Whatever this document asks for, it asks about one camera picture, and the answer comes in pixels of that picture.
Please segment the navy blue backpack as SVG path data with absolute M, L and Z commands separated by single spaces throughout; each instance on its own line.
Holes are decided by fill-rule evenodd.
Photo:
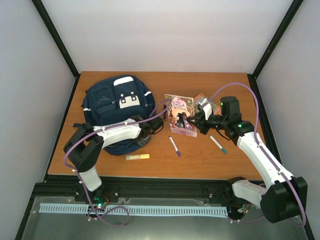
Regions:
M 106 126 L 133 116 L 144 120 L 156 115 L 156 102 L 149 88 L 134 75 L 101 80 L 85 91 L 81 107 L 85 122 Z

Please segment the pink paperback book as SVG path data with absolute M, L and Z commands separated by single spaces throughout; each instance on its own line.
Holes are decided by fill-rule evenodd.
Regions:
M 171 132 L 196 138 L 196 127 L 187 121 L 195 115 L 194 98 L 173 94 L 165 94 L 164 97 L 169 100 L 167 116 Z

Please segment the orange green paperback book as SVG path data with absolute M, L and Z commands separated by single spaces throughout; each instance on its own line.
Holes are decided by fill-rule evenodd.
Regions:
M 209 100 L 208 97 L 206 97 L 203 93 L 199 93 L 194 97 L 194 113 L 198 113 L 201 109 L 200 106 L 204 105 Z M 221 114 L 221 107 L 214 103 L 210 102 L 212 112 L 214 115 L 220 115 Z

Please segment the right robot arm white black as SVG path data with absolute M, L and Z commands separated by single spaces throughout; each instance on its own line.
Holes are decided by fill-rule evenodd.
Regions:
M 235 96 L 222 97 L 220 106 L 221 113 L 214 114 L 209 101 L 200 97 L 196 101 L 199 111 L 187 120 L 204 135 L 209 129 L 223 130 L 226 138 L 245 153 L 259 172 L 265 186 L 241 177 L 234 178 L 231 182 L 234 196 L 261 209 L 271 223 L 295 216 L 301 216 L 301 221 L 305 222 L 306 181 L 302 177 L 294 177 L 272 155 L 253 124 L 242 119 L 239 100 Z

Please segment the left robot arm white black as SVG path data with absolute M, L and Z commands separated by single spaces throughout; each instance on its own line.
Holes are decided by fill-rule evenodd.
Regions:
M 143 119 L 139 115 L 105 126 L 81 124 L 63 148 L 63 161 L 79 176 L 80 183 L 87 188 L 86 195 L 92 201 L 99 201 L 104 195 L 96 169 L 101 151 L 113 156 L 133 153 L 143 148 L 163 126 L 159 116 Z

